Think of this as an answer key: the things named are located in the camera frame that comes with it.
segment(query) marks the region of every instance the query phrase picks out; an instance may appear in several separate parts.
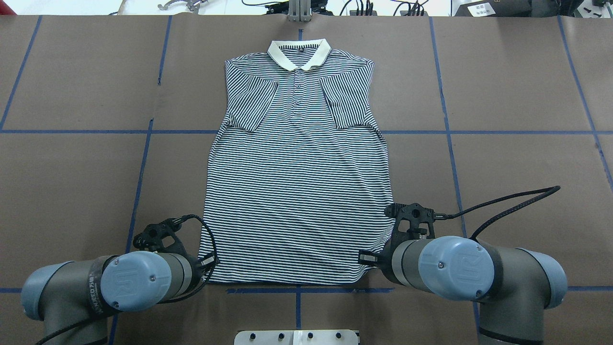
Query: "shirt sleeve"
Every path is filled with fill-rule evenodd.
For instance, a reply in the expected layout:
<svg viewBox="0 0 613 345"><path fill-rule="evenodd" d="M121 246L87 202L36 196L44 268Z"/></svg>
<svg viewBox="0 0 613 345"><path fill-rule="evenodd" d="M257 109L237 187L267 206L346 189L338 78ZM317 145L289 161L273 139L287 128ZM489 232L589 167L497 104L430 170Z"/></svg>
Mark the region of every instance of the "shirt sleeve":
<svg viewBox="0 0 613 345"><path fill-rule="evenodd" d="M251 76L226 61L228 125L255 132L275 97L278 83Z"/></svg>
<svg viewBox="0 0 613 345"><path fill-rule="evenodd" d="M370 112L368 91L374 68L375 63L368 60L356 70L321 79L336 128L364 125L365 115Z"/></svg>

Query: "white mounting plate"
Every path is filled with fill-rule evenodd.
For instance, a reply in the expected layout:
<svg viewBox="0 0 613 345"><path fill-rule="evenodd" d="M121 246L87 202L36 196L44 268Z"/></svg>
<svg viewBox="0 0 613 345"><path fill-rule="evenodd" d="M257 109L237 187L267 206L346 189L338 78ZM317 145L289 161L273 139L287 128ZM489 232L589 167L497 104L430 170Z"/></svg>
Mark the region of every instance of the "white mounting plate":
<svg viewBox="0 0 613 345"><path fill-rule="evenodd" d="M308 337L309 333L313 334L312 338ZM352 330L240 331L234 345L360 345L360 337Z"/></svg>

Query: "striped shirt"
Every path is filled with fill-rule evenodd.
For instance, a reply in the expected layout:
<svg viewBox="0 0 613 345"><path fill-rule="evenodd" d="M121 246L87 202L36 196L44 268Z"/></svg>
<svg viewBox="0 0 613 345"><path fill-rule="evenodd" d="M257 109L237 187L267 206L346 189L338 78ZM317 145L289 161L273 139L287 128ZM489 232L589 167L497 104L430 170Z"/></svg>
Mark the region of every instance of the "striped shirt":
<svg viewBox="0 0 613 345"><path fill-rule="evenodd" d="M212 282L344 284L368 269L358 250L381 250L394 224L373 67L324 39L226 61L204 206L221 261Z"/></svg>

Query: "red object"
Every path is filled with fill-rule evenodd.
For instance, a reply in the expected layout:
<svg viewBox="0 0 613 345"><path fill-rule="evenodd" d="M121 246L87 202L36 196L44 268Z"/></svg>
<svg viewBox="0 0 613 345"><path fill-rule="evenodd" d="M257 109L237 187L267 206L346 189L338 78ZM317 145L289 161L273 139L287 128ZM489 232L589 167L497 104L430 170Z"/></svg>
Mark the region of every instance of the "red object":
<svg viewBox="0 0 613 345"><path fill-rule="evenodd" d="M0 14L12 14L16 15L15 11L13 11L9 5L4 3L3 0L0 0Z"/></svg>

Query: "white collar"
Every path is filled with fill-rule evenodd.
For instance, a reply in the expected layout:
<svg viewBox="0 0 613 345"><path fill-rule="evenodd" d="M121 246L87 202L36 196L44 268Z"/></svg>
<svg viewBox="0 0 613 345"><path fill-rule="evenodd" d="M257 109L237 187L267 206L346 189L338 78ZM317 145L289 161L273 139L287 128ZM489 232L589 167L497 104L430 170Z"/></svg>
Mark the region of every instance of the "white collar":
<svg viewBox="0 0 613 345"><path fill-rule="evenodd" d="M313 44L316 44L319 47L311 59L302 67L298 67L293 62L289 61L289 59L279 48L284 45L289 45L291 47L302 47ZM270 55L270 57L275 60L279 66L287 69L288 71L294 71L298 68L302 69L303 71L308 71L313 66L321 66L325 62L331 50L332 48L330 48L330 45L326 39L316 39L313 41L272 41L270 47L268 48L268 55Z"/></svg>

